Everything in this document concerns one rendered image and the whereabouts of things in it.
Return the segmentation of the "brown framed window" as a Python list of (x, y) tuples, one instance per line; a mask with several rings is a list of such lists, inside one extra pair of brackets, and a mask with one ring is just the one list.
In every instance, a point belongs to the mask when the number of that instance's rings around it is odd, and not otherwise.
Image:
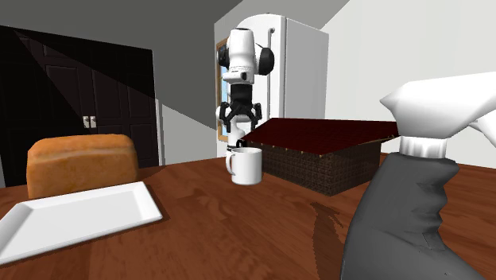
[[(227, 69), (220, 64), (216, 65), (216, 102), (219, 106), (222, 102), (228, 102), (228, 89), (229, 85), (222, 80), (222, 74), (225, 73)], [(217, 128), (218, 140), (222, 142), (227, 142), (227, 132), (221, 121), (218, 121)]]

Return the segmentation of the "black double door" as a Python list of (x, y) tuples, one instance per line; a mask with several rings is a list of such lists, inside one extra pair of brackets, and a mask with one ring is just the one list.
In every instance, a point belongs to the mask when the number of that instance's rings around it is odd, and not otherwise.
[(79, 134), (124, 134), (159, 164), (152, 51), (0, 25), (4, 185), (26, 183), (36, 141)]

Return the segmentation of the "dark patterned robot stand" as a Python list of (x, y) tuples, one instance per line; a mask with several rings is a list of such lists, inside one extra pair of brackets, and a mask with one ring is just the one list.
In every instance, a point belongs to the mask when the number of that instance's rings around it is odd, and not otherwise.
[(272, 118), (241, 143), (262, 150), (263, 172), (334, 196), (370, 181), (398, 136), (391, 121)]

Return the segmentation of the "white refrigerator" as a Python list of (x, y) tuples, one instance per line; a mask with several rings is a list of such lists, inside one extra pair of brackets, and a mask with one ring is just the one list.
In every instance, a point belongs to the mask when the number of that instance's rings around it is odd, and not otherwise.
[(325, 117), (329, 35), (276, 14), (258, 14), (238, 24), (254, 33), (257, 47), (273, 51), (273, 71), (256, 75), (253, 103), (262, 107), (261, 123), (271, 118)]

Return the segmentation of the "white mug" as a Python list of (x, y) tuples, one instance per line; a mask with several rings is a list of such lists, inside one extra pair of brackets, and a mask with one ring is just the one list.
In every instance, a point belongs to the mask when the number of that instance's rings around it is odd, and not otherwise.
[(241, 147), (227, 151), (226, 167), (233, 183), (256, 185), (262, 181), (262, 150)]

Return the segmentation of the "white rectangular plate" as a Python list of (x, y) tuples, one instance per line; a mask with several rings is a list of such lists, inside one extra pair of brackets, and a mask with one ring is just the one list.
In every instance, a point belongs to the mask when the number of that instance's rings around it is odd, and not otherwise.
[(21, 202), (0, 219), (0, 265), (162, 218), (142, 181)]

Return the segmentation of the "grey spray bottle white head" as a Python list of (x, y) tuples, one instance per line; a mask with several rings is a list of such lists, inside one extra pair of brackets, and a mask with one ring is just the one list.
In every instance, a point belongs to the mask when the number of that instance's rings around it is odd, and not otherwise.
[(444, 185), (459, 171), (447, 141), (468, 126), (496, 147), (496, 72), (410, 81), (381, 100), (397, 123), (362, 195), (343, 248), (339, 280), (484, 280), (441, 239)]

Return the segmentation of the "brown bread loaf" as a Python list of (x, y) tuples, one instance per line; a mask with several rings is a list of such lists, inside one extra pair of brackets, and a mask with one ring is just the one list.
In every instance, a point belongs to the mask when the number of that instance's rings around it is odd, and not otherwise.
[(27, 153), (30, 199), (135, 182), (138, 157), (124, 134), (44, 138)]

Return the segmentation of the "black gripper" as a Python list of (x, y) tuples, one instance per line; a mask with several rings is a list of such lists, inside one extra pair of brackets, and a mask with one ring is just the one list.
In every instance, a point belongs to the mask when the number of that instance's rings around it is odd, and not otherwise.
[(258, 121), (262, 119), (261, 104), (252, 104), (252, 90), (250, 84), (232, 84), (231, 105), (228, 102), (221, 102), (219, 120), (226, 127), (227, 133), (231, 132), (231, 120), (236, 115), (247, 115), (250, 118), (251, 130), (254, 130)]

